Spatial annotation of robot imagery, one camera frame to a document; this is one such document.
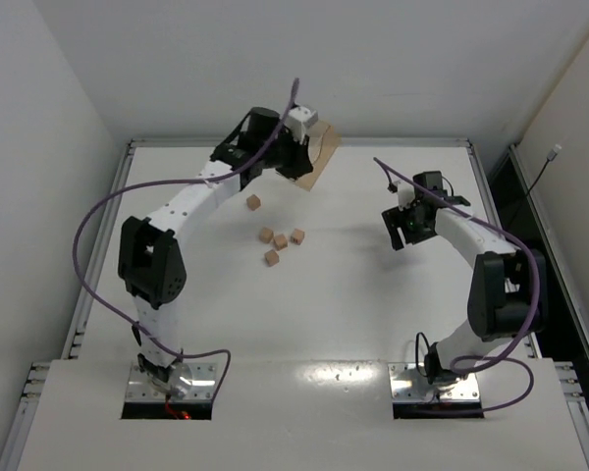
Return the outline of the wooden block box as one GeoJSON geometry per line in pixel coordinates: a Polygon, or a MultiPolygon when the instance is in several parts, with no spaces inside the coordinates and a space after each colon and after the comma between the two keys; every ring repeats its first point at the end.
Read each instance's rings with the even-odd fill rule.
{"type": "Polygon", "coordinates": [[[308,157],[312,171],[297,179],[294,184],[306,191],[313,189],[331,158],[342,144],[342,138],[329,123],[319,121],[310,129],[308,157]]]}

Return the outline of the wooden cube one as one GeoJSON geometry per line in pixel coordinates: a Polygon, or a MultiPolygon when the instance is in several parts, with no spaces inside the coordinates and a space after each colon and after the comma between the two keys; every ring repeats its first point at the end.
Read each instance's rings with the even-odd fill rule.
{"type": "Polygon", "coordinates": [[[261,200],[257,195],[252,194],[246,199],[246,206],[249,210],[255,211],[261,207],[261,200]]]}

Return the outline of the wooden cube four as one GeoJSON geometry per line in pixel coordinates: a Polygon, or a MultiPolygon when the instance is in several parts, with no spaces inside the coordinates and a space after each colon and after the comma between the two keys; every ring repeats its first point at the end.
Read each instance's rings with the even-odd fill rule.
{"type": "Polygon", "coordinates": [[[301,245],[305,238],[305,231],[301,229],[294,229],[291,233],[291,242],[296,245],[301,245]]]}

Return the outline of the wooden cube two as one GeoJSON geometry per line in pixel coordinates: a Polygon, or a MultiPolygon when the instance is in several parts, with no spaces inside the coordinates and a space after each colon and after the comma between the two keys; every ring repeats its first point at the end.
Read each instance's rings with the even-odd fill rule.
{"type": "Polygon", "coordinates": [[[274,236],[274,232],[267,228],[267,227],[263,227],[258,235],[258,239],[262,242],[262,243],[270,243],[273,239],[274,236]]]}

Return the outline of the wooden cube five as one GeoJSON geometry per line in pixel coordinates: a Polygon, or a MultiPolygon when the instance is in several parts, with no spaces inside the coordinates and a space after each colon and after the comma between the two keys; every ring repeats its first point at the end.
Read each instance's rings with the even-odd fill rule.
{"type": "Polygon", "coordinates": [[[264,260],[268,267],[273,267],[280,262],[279,253],[271,249],[264,253],[264,260]]]}

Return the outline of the wooden cube three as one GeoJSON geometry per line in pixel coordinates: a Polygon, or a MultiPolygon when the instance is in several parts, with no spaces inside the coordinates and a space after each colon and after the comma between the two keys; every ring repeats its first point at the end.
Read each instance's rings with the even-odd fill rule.
{"type": "Polygon", "coordinates": [[[273,245],[277,251],[285,249],[289,244],[288,238],[284,234],[277,234],[273,237],[273,245]]]}

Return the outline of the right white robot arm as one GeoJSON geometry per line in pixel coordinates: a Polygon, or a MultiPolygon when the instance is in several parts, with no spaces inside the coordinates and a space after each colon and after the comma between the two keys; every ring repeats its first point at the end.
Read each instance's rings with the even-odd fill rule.
{"type": "Polygon", "coordinates": [[[427,348],[422,374],[429,383],[453,382],[485,367],[495,348],[547,327],[547,263],[540,251],[477,218],[439,171],[417,174],[410,183],[389,180],[388,190],[398,199],[382,214],[394,250],[439,236],[472,271],[465,321],[427,348]]]}

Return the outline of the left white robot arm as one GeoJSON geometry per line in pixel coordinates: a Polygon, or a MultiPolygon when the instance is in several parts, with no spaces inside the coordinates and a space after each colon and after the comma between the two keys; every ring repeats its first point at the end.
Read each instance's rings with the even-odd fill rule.
{"type": "Polygon", "coordinates": [[[118,273],[137,311],[137,362],[158,389],[171,393],[188,371],[176,306],[187,281],[182,248],[188,237],[263,171],[274,169],[292,181],[311,173],[309,131],[317,121],[315,110],[300,105],[286,116],[251,108],[214,148],[196,184],[145,218],[129,217],[122,225],[118,273]]]}

